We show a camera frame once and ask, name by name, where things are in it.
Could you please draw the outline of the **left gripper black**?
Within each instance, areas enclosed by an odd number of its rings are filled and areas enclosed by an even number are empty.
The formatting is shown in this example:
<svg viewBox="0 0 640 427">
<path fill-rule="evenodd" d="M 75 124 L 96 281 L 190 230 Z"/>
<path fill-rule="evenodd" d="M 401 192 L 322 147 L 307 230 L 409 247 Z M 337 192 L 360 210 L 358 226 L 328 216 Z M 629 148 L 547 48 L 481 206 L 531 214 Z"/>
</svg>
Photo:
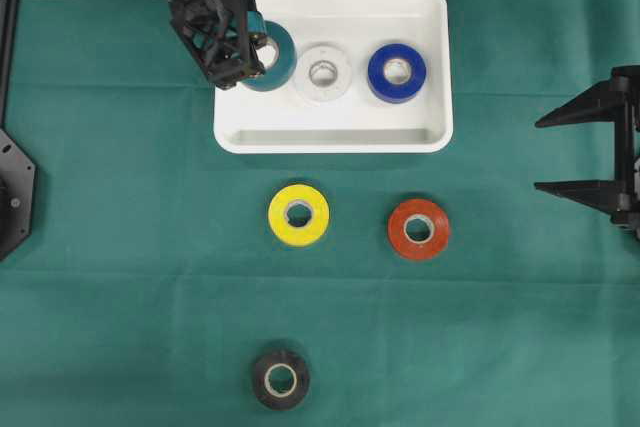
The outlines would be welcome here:
<svg viewBox="0 0 640 427">
<path fill-rule="evenodd" d="M 265 74 L 254 45 L 265 45 L 268 34 L 256 0 L 171 0 L 169 11 L 171 27 L 212 85 L 227 90 Z"/>
</svg>

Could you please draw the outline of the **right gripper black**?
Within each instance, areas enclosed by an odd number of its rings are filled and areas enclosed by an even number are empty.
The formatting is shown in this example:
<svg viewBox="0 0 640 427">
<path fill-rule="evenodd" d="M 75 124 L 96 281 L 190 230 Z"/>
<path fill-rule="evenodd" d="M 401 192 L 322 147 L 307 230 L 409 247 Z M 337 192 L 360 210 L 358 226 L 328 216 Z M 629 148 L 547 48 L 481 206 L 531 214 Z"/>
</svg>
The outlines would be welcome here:
<svg viewBox="0 0 640 427">
<path fill-rule="evenodd" d="M 536 128 L 614 121 L 615 180 L 535 182 L 537 190 L 611 216 L 639 240 L 639 66 L 618 66 L 600 81 L 541 117 Z"/>
</svg>

